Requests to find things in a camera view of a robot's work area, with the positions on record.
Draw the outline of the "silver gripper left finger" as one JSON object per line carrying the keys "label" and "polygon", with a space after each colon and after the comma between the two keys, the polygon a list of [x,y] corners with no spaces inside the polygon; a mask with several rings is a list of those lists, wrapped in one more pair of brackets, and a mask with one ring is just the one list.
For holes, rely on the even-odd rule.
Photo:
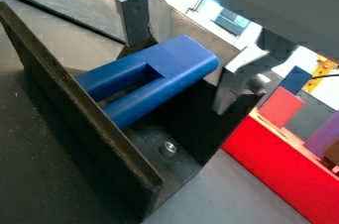
{"label": "silver gripper left finger", "polygon": [[151,36],[148,0],[115,0],[115,5],[121,17],[125,43],[136,47]]}

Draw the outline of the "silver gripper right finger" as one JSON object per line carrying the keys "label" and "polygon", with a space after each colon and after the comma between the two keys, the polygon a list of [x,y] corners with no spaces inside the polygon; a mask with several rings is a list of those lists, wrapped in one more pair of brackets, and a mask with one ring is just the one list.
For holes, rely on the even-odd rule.
{"label": "silver gripper right finger", "polygon": [[253,43],[245,46],[224,66],[213,101],[213,111],[223,115],[245,89],[263,93],[265,81],[259,75],[283,64],[297,44],[275,32],[261,29]]}

